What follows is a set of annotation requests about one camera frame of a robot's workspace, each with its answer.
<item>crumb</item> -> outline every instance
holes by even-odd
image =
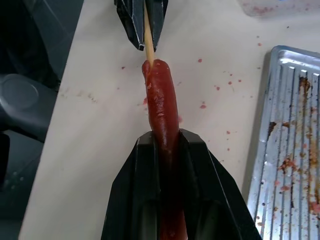
[[[286,128],[290,128],[290,123],[289,122],[283,122],[282,126],[286,127]]]

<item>burnt food residue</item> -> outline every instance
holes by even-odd
[[[299,91],[303,88],[303,96],[304,96],[304,103],[307,102],[307,95],[308,91],[310,89],[310,82],[308,81],[308,78],[301,76],[299,78]]]
[[[271,134],[271,132],[274,130],[274,128],[275,128],[276,125],[277,125],[277,124],[276,124],[274,121],[271,121],[271,122],[270,122],[270,124],[269,124],[269,129],[268,129],[268,138],[267,138],[267,140],[269,139],[270,134]]]

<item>red sausage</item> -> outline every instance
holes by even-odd
[[[179,117],[176,93],[167,63],[142,65],[149,123],[159,146],[161,186],[160,240],[186,240],[187,230],[179,183]]]

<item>black machine part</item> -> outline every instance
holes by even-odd
[[[57,93],[19,74],[0,75],[0,131],[45,142]]]
[[[144,4],[148,12],[154,51],[164,25],[168,0],[114,0],[116,11],[132,44],[144,50]]]
[[[261,240],[236,182],[196,134],[180,130],[179,160],[189,240]],[[138,138],[115,178],[102,240],[157,240],[161,189],[152,132]]]

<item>ridged metal tray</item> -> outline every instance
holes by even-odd
[[[271,51],[248,208],[264,240],[320,239],[320,54]]]

